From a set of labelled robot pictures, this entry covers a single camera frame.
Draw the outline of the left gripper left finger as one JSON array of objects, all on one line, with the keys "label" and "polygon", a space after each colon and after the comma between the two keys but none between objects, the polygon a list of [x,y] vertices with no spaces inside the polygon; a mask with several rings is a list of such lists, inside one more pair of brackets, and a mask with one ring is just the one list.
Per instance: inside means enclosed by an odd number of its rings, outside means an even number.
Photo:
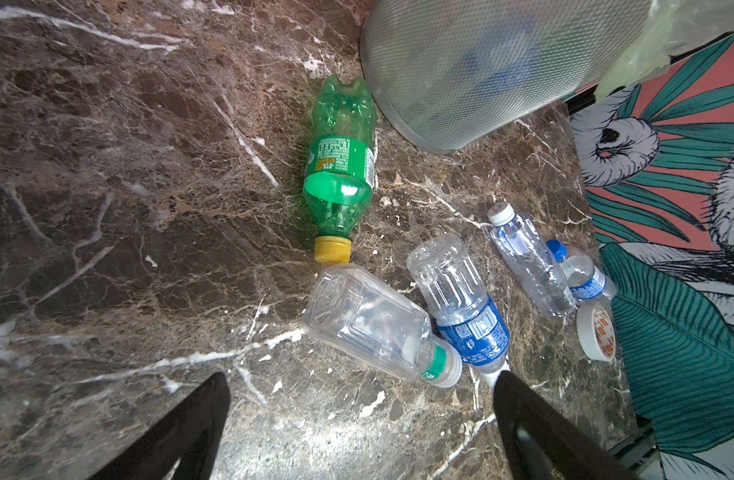
[{"label": "left gripper left finger", "polygon": [[212,374],[94,479],[208,479],[231,402],[222,372]]}]

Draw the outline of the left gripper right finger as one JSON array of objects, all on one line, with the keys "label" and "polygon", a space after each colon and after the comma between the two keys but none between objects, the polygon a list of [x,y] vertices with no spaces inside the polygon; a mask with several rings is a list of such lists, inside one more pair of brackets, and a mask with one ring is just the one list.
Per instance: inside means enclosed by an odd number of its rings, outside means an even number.
[{"label": "left gripper right finger", "polygon": [[495,383],[493,409],[515,479],[636,477],[510,371]]}]

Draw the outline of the blue label bottle white cap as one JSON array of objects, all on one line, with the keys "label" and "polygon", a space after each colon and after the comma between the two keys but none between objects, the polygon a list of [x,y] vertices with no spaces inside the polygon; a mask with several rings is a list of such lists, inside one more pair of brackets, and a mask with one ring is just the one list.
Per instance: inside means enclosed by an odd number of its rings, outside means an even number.
[{"label": "blue label bottle white cap", "polygon": [[407,268],[442,337],[493,387],[508,369],[511,335],[462,240],[444,234],[422,243]]}]

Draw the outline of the clear bottle blue cap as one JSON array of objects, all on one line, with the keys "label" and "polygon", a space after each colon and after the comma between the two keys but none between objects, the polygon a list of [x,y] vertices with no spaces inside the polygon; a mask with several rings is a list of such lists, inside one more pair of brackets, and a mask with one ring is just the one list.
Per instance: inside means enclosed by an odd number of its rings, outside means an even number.
[{"label": "clear bottle blue cap", "polygon": [[587,253],[556,239],[547,241],[546,245],[580,303],[612,303],[618,293],[617,286]]}]

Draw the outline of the clear bottle white cap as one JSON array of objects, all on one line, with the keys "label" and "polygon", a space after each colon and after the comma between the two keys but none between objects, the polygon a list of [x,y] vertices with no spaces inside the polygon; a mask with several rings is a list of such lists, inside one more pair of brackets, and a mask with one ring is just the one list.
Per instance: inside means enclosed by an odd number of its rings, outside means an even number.
[{"label": "clear bottle white cap", "polygon": [[491,242],[540,313],[566,322],[575,313],[577,302],[532,220],[520,215],[509,202],[493,205],[487,216],[492,225]]}]

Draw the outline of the clear bottle green cap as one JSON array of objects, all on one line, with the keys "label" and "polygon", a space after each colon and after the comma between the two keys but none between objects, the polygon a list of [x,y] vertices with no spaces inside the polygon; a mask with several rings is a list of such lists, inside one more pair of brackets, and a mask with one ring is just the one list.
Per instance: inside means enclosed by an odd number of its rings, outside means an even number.
[{"label": "clear bottle green cap", "polygon": [[310,336],[397,378],[447,389],[461,377],[460,354],[430,316],[361,266],[326,268],[303,321]]}]

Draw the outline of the green soda bottle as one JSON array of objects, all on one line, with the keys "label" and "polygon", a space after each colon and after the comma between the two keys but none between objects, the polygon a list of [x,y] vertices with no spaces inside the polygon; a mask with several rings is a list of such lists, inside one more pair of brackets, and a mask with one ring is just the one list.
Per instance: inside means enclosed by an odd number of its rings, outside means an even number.
[{"label": "green soda bottle", "polygon": [[313,106],[313,134],[303,195],[317,228],[314,260],[350,261],[352,232],[372,202],[376,184],[378,114],[367,82],[325,79]]}]

